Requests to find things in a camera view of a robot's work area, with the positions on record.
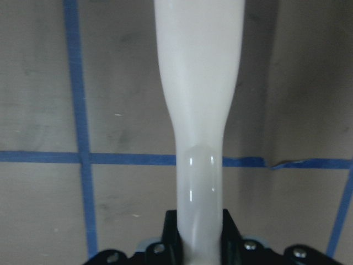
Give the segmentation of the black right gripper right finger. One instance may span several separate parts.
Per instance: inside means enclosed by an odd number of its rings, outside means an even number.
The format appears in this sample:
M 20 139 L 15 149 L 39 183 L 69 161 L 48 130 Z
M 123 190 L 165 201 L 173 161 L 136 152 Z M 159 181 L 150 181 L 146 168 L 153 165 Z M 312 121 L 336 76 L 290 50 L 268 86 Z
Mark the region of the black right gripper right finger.
M 221 233 L 221 264 L 241 265 L 243 239 L 229 211 L 223 209 L 223 224 Z

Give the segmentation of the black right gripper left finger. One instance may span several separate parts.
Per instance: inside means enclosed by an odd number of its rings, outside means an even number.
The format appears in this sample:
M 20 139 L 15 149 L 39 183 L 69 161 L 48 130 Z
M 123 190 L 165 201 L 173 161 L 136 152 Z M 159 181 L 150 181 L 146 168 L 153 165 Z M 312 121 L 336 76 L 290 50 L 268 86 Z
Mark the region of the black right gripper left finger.
M 165 264 L 183 264 L 183 246 L 177 228 L 176 210 L 168 210 L 165 214 L 161 242 Z

